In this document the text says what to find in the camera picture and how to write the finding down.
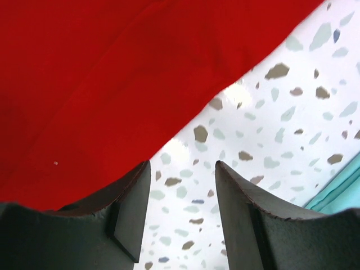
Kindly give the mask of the red t shirt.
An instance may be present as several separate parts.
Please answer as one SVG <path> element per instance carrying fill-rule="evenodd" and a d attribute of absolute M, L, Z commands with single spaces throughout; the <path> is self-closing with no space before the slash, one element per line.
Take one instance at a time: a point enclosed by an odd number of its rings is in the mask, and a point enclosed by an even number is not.
<path fill-rule="evenodd" d="M 1 201 L 59 209 L 154 156 L 320 1 L 2 1 Z"/>

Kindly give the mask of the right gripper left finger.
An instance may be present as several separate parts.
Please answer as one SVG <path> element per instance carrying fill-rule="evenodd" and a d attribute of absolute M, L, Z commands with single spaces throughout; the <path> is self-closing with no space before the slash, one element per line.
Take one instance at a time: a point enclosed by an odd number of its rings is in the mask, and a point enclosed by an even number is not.
<path fill-rule="evenodd" d="M 1 204 L 2 269 L 133 269 L 150 194 L 149 161 L 59 210 Z"/>

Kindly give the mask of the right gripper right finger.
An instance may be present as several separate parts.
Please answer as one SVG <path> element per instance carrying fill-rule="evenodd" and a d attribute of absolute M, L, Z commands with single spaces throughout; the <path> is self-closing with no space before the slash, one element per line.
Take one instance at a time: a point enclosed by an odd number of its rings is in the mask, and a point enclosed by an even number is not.
<path fill-rule="evenodd" d="M 359 209 L 322 214 L 287 202 L 216 162 L 230 269 L 358 269 Z"/>

